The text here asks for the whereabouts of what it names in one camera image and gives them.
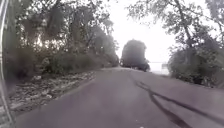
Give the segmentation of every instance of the foliage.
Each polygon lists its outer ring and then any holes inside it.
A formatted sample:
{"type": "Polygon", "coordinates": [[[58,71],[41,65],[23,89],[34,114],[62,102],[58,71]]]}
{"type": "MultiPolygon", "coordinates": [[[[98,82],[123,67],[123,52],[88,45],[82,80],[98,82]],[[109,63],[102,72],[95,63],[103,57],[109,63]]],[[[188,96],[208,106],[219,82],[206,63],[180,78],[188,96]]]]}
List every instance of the foliage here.
{"type": "Polygon", "coordinates": [[[152,14],[153,22],[162,20],[163,28],[176,36],[180,46],[169,60],[171,75],[197,84],[202,81],[195,82],[195,79],[212,82],[212,75],[224,66],[224,3],[222,0],[206,0],[205,3],[211,17],[200,5],[184,0],[140,0],[128,7],[129,16],[135,19],[152,14]]]}
{"type": "Polygon", "coordinates": [[[6,77],[117,65],[113,23],[102,1],[10,2],[3,36],[6,77]]]}
{"type": "Polygon", "coordinates": [[[122,51],[122,65],[139,65],[145,63],[145,49],[143,42],[137,40],[130,40],[125,44],[122,51]]]}

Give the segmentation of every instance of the branch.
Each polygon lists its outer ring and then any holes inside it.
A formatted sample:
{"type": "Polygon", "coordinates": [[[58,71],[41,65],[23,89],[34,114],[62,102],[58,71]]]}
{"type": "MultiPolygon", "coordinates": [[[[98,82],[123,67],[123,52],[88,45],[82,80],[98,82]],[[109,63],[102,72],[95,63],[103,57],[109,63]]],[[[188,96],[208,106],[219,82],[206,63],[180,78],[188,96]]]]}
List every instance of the branch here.
{"type": "Polygon", "coordinates": [[[180,3],[179,3],[178,0],[174,0],[174,1],[175,1],[175,3],[176,3],[176,6],[177,6],[178,11],[179,11],[179,13],[180,13],[181,21],[182,21],[182,23],[183,23],[184,30],[185,30],[185,32],[186,32],[186,34],[187,34],[187,38],[190,40],[190,39],[191,39],[191,35],[190,35],[189,30],[188,30],[188,26],[187,26],[187,24],[186,24],[186,20],[185,20],[185,18],[184,18],[184,13],[183,13],[183,10],[182,10],[182,8],[181,8],[181,5],[180,5],[180,3]]]}

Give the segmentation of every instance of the tree trunk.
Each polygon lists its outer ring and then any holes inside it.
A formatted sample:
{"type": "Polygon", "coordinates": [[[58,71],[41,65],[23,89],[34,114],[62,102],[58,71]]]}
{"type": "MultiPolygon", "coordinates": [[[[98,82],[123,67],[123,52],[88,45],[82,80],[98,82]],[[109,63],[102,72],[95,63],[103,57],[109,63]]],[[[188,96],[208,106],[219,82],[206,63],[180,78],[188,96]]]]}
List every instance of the tree trunk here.
{"type": "Polygon", "coordinates": [[[184,13],[183,13],[183,11],[182,11],[182,7],[181,7],[181,5],[180,5],[179,0],[174,0],[174,1],[175,1],[176,5],[177,5],[178,11],[179,11],[179,13],[180,13],[180,17],[181,17],[181,22],[182,22],[182,24],[183,24],[185,33],[186,33],[187,38],[188,38],[188,42],[187,42],[187,44],[188,44],[188,46],[191,48],[191,47],[192,47],[191,35],[190,35],[189,30],[188,30],[188,26],[187,26],[187,24],[186,24],[186,20],[185,20],[185,17],[184,17],[184,13]]]}

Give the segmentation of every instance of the rock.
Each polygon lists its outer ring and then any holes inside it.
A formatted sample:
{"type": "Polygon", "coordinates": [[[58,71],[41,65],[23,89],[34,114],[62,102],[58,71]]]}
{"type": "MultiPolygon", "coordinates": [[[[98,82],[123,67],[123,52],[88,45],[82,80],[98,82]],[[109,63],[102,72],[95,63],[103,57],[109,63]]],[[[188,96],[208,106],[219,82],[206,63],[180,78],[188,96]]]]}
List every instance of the rock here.
{"type": "Polygon", "coordinates": [[[42,77],[41,76],[34,76],[33,78],[32,78],[32,80],[40,80],[42,77]]]}

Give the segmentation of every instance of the tire mark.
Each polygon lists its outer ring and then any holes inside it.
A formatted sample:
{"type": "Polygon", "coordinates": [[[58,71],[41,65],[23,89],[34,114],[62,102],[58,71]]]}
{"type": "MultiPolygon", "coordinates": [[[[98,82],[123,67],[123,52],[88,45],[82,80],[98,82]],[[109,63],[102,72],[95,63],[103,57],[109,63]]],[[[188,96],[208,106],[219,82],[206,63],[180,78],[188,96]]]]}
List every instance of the tire mark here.
{"type": "Polygon", "coordinates": [[[150,95],[157,96],[157,97],[159,97],[159,98],[161,98],[161,99],[163,99],[163,100],[166,100],[166,101],[168,101],[168,102],[171,102],[171,103],[173,103],[173,104],[176,104],[176,105],[178,105],[178,106],[181,106],[181,107],[183,107],[183,108],[185,108],[185,109],[187,109],[187,110],[190,110],[190,111],[192,111],[192,112],[195,112],[195,113],[197,113],[197,114],[199,114],[199,115],[201,115],[201,116],[203,116],[203,117],[205,117],[205,118],[207,118],[207,119],[209,119],[209,120],[212,120],[213,122],[216,122],[216,123],[218,123],[218,124],[224,126],[224,119],[222,119],[222,118],[216,117],[216,116],[214,116],[214,115],[212,115],[212,114],[208,114],[208,113],[203,112],[203,111],[201,111],[201,110],[198,110],[198,109],[196,109],[196,108],[194,108],[194,107],[191,107],[191,106],[189,106],[189,105],[187,105],[187,104],[184,104],[184,103],[178,102],[178,101],[176,101],[176,100],[170,99],[170,98],[168,98],[168,97],[166,97],[166,96],[160,95],[160,94],[158,94],[158,93],[152,91],[152,90],[150,89],[150,87],[149,87],[148,85],[146,85],[145,83],[138,82],[138,81],[134,81],[134,82],[136,83],[136,86],[138,86],[138,87],[144,89],[144,90],[147,91],[150,95]]]}

